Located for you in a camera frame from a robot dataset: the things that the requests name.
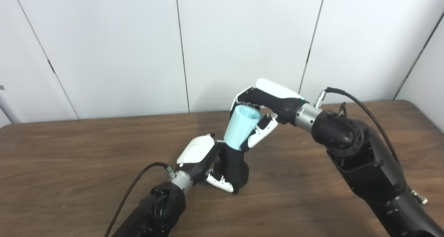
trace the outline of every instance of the wall seam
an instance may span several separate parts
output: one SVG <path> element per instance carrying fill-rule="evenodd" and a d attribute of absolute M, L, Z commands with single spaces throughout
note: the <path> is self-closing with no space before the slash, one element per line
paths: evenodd
<path fill-rule="evenodd" d="M 321 16 L 321 11 L 322 11 L 322 6 L 324 4 L 324 0 L 321 0 L 321 5 L 319 6 L 319 11 L 317 13 L 317 18 L 316 18 L 316 23 L 314 25 L 314 30 L 313 30 L 313 35 L 311 37 L 311 42 L 310 42 L 310 47 L 308 49 L 308 54 L 307 54 L 307 60 L 306 60 L 306 64 L 304 66 L 304 71 L 302 73 L 302 78 L 301 78 L 301 83 L 299 85 L 299 90 L 298 93 L 301 93 L 301 89 L 302 89 L 302 83 L 304 82 L 304 76 L 306 74 L 306 70 L 307 70 L 307 65 L 308 65 L 308 60 L 310 58 L 310 53 L 311 53 L 311 48 L 313 46 L 313 41 L 314 41 L 314 36 L 316 35 L 316 29 L 317 29 L 317 24 L 319 22 L 319 17 Z"/>
<path fill-rule="evenodd" d="M 180 47 L 182 50 L 183 75 L 185 77 L 185 90 L 187 91 L 188 113 L 190 113 L 190 98 L 188 97 L 187 71 L 185 70 L 185 57 L 183 54 L 182 27 L 180 26 L 179 0 L 176 0 L 176 6 L 177 6 L 177 19 L 179 21 Z"/>
<path fill-rule="evenodd" d="M 42 45 L 42 43 L 40 42 L 40 39 L 39 39 L 39 37 L 37 36 L 37 33 L 35 33 L 34 27 L 32 27 L 31 21 L 29 20 L 29 18 L 28 18 L 28 16 L 27 16 L 26 12 L 25 12 L 25 10 L 24 10 L 24 8 L 23 8 L 23 6 L 22 6 L 22 3 L 20 2 L 20 0 L 17 0 L 17 3 L 19 4 L 20 9 L 22 10 L 22 12 L 23 12 L 23 14 L 24 14 L 24 16 L 25 16 L 25 18 L 26 18 L 26 20 L 27 20 L 29 26 L 31 27 L 32 33 L 34 33 L 35 39 L 37 39 L 37 42 L 39 43 L 40 48 L 42 49 L 43 54 L 44 54 L 45 57 L 46 57 L 46 61 L 48 62 L 49 67 L 51 68 L 51 71 L 54 73 L 55 77 L 57 78 L 57 81 L 59 82 L 59 85 L 60 85 L 60 87 L 62 88 L 62 91 L 63 91 L 63 93 L 64 93 L 65 96 L 66 96 L 66 99 L 68 99 L 69 105 L 71 106 L 72 110 L 74 111 L 74 114 L 76 114 L 77 119 L 79 119 L 79 116 L 77 115 L 77 112 L 76 112 L 76 110 L 74 109 L 74 106 L 72 105 L 71 100 L 69 99 L 68 94 L 66 93 L 65 88 L 64 88 L 63 85 L 62 85 L 62 82 L 60 82 L 59 76 L 58 76 L 57 73 L 55 72 L 55 70 L 54 70 L 54 68 L 53 68 L 53 66 L 52 66 L 52 64 L 51 64 L 51 61 L 49 61 L 48 55 L 46 54 L 46 51 L 45 51 L 45 49 L 43 48 L 43 45 Z"/>
<path fill-rule="evenodd" d="M 438 28 L 438 26 L 439 26 L 440 22 L 442 21 L 443 17 L 444 17 L 444 12 L 441 14 L 441 17 L 438 19 L 438 22 L 437 22 L 437 24 L 435 25 L 435 27 L 433 28 L 432 33 L 430 34 L 430 36 L 428 36 L 427 41 L 425 41 L 424 47 L 421 49 L 421 51 L 419 52 L 419 54 L 418 54 L 416 60 L 413 62 L 412 67 L 410 68 L 409 72 L 408 72 L 407 75 L 405 76 L 405 78 L 404 78 L 404 80 L 403 80 L 401 86 L 399 87 L 398 91 L 396 92 L 395 96 L 393 97 L 393 100 L 396 99 L 396 97 L 398 96 L 398 94 L 399 94 L 399 92 L 401 91 L 402 87 L 404 86 L 405 82 L 407 81 L 408 77 L 409 77 L 410 74 L 412 73 L 413 69 L 415 68 L 415 66 L 416 66 L 416 64 L 417 64 L 417 62 L 418 62 L 418 60 L 420 59 L 422 53 L 424 52 L 425 48 L 427 47 L 427 44 L 430 42 L 430 39 L 432 38 L 433 34 L 435 33 L 436 28 Z"/>

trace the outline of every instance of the wooden table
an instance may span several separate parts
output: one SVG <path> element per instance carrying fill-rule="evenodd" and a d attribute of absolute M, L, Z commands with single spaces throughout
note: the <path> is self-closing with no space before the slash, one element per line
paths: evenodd
<path fill-rule="evenodd" d="M 391 138 L 407 181 L 444 226 L 443 133 L 409 102 L 367 105 Z M 348 114 L 373 125 L 354 104 Z M 102 236 L 143 167 L 173 166 L 191 139 L 207 133 L 222 139 L 227 123 L 228 112 L 205 112 L 8 125 L 0 130 L 0 236 Z M 198 184 L 170 236 L 387 236 L 324 148 L 300 128 L 280 125 L 246 161 L 249 182 L 238 195 Z M 167 179 L 161 168 L 149 170 L 116 226 Z"/>

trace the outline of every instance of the cable connector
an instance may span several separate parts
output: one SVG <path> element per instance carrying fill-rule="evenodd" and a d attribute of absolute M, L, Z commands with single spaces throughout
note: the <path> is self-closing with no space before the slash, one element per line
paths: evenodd
<path fill-rule="evenodd" d="M 319 97 L 316 100 L 316 103 L 314 104 L 314 107 L 316 109 L 320 108 L 322 103 L 324 102 L 325 99 L 325 95 L 327 94 L 327 92 L 325 90 L 323 90 L 320 94 Z"/>
<path fill-rule="evenodd" d="M 171 179 L 176 178 L 176 174 L 174 173 L 173 169 L 170 166 L 166 167 L 165 170 Z"/>
<path fill-rule="evenodd" d="M 412 193 L 413 197 L 415 197 L 415 199 L 418 201 L 419 204 L 426 205 L 428 203 L 428 199 L 426 197 L 420 195 L 420 193 L 418 193 L 416 190 L 414 190 L 410 187 L 409 187 L 409 190 Z"/>

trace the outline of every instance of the light blue cup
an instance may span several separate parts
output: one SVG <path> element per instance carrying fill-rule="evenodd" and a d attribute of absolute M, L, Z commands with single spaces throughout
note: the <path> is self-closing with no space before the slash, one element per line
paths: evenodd
<path fill-rule="evenodd" d="M 235 150 L 241 150 L 241 143 L 247 139 L 261 117 L 259 110 L 247 105 L 238 105 L 228 123 L 224 141 Z"/>

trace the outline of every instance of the black cylinder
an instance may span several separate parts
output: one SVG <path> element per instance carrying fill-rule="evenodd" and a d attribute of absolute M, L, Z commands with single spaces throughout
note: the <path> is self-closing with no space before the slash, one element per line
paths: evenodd
<path fill-rule="evenodd" d="M 408 188 L 388 202 L 367 203 L 392 237 L 444 237 L 444 231 L 428 216 Z"/>
<path fill-rule="evenodd" d="M 249 167 L 244 161 L 244 154 L 245 152 L 235 150 L 228 145 L 219 154 L 221 159 L 219 172 L 237 188 L 243 187 L 248 181 Z"/>

